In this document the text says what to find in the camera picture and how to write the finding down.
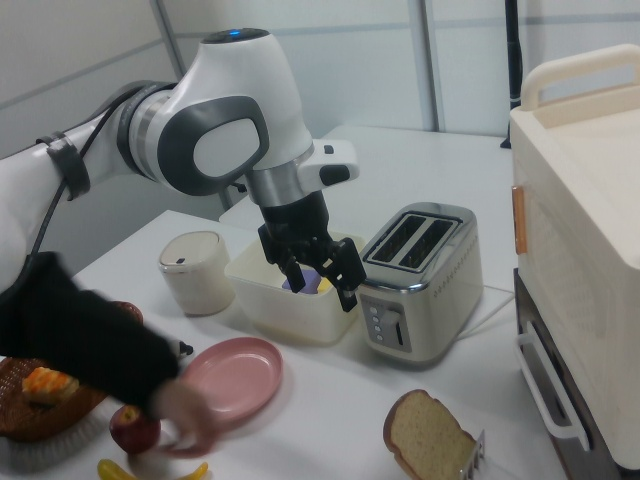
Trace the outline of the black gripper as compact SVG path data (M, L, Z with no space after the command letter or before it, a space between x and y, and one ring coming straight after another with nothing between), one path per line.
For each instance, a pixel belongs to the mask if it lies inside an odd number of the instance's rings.
M306 280L299 263L313 268L336 289L341 308L357 305L356 290L366 279L359 252L352 238L331 239L327 231L329 213L321 192L277 207L261 207L264 224L259 239L270 264L279 264L293 293Z

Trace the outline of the person's bare hand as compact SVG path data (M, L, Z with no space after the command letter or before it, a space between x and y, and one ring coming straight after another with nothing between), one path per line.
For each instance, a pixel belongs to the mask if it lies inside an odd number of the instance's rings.
M197 458L214 448L219 436L216 417L205 397L180 380L167 380L151 395L148 413L174 425L178 437L160 451L177 458Z

